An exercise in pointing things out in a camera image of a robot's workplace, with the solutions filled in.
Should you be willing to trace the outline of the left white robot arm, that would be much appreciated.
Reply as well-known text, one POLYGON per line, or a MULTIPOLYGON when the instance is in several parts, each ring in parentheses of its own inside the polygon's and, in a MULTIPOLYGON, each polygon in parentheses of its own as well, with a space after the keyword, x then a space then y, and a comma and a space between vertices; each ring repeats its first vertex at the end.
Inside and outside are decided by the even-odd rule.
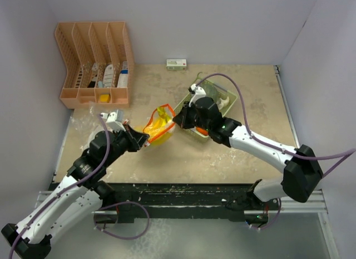
POLYGON ((8 257, 46 258, 55 239, 82 217, 118 205, 115 190, 102 177, 116 159, 139 151, 148 139, 128 124, 97 133, 52 193, 26 218, 2 228, 11 247, 8 257))

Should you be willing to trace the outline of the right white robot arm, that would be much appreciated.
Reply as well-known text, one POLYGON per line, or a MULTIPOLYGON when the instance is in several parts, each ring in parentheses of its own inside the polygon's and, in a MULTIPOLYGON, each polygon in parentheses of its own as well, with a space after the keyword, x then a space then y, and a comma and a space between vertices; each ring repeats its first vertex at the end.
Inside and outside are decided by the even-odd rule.
POLYGON ((222 116, 209 97, 192 104, 184 102, 173 121, 182 129, 202 128, 214 142, 247 152, 282 173, 280 178, 261 179, 252 185, 247 197, 252 209, 261 209, 267 201, 280 197, 305 203, 323 177, 312 148, 294 148, 249 133, 239 121, 222 116))

